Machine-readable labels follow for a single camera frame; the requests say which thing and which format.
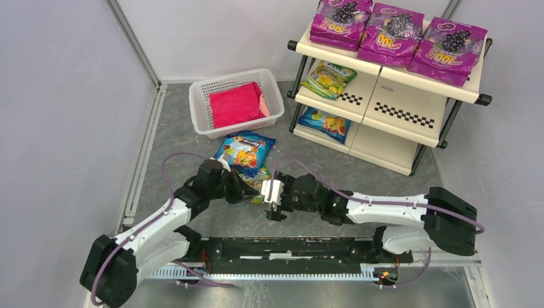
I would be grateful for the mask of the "green Fox's candy bag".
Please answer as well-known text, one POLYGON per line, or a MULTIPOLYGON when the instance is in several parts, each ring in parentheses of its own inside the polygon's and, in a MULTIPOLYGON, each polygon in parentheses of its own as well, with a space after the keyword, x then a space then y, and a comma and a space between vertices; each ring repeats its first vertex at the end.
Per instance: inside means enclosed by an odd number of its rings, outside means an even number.
POLYGON ((245 175, 242 172, 239 172, 239 176, 245 184, 247 184, 250 188, 257 192, 257 195, 252 197, 251 202, 256 204, 263 203, 264 197, 260 195, 262 183, 263 181, 269 180, 271 178, 271 174, 268 171, 266 165, 263 164, 262 167, 258 170, 257 175, 253 178, 245 175))

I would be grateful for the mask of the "blue slendy bag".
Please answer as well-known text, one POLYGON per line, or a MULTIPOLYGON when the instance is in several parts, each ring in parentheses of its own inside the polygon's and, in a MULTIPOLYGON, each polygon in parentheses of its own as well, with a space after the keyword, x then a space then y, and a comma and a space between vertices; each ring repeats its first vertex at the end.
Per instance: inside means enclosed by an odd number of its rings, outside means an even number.
POLYGON ((213 157, 221 158, 223 155, 228 155, 225 161, 230 167, 254 178, 264 165, 275 143, 274 138, 245 130, 227 135, 213 157))
POLYGON ((318 130, 340 144, 345 144, 351 121, 314 107, 307 107, 297 123, 318 130))

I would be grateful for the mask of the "blue Slendy bag front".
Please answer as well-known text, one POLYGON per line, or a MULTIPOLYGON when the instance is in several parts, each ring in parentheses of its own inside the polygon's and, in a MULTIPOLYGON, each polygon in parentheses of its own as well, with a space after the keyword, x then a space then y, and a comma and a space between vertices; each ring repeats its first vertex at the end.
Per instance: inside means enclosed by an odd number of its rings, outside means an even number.
POLYGON ((307 107, 297 123, 318 130, 340 144, 345 144, 351 121, 314 107, 307 107))

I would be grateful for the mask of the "purple grape candy bag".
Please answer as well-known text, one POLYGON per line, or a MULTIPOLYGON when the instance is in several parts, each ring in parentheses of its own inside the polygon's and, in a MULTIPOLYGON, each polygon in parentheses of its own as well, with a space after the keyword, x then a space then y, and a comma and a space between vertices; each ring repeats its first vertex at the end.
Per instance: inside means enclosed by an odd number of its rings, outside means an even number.
POLYGON ((478 26, 434 17, 407 70, 462 87, 479 62, 487 34, 478 26))
POLYGON ((372 7, 372 0, 320 1, 310 25, 309 40, 348 51, 358 50, 372 7))
POLYGON ((423 38, 424 15, 375 3, 363 31, 357 58, 386 66, 410 66, 423 38))

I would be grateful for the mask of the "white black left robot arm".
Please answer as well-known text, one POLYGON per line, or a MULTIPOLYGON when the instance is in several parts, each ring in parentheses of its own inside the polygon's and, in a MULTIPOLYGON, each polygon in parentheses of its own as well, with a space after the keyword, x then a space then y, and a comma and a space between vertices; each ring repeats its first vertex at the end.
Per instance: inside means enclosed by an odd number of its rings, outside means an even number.
POLYGON ((199 235, 187 227, 213 200, 236 204, 255 194, 225 162, 208 158, 196 175, 171 190, 166 203, 138 225, 90 247, 80 284, 95 306, 120 307, 150 273, 182 258, 199 235))

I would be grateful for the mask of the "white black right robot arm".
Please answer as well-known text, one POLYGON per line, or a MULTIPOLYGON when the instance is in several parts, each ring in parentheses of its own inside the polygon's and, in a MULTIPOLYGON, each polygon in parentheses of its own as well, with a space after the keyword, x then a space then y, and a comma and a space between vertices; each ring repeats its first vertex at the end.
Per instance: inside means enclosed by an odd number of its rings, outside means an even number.
POLYGON ((414 196, 372 196, 334 189, 312 174, 295 178, 277 172, 263 181, 260 193, 271 206, 269 220, 282 221, 286 212, 304 211, 337 226, 378 223, 375 242, 395 255, 439 248, 469 257, 476 252, 476 236, 484 231, 477 209, 442 187, 414 196))

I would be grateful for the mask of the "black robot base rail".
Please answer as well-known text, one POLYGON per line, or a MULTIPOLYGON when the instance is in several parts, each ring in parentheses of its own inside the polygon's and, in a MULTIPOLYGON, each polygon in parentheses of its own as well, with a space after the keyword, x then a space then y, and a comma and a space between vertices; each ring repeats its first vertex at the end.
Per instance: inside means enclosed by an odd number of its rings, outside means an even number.
POLYGON ((373 237, 209 237, 190 233, 176 261, 206 266, 209 274, 355 274, 362 264, 412 263, 411 252, 395 255, 373 237))

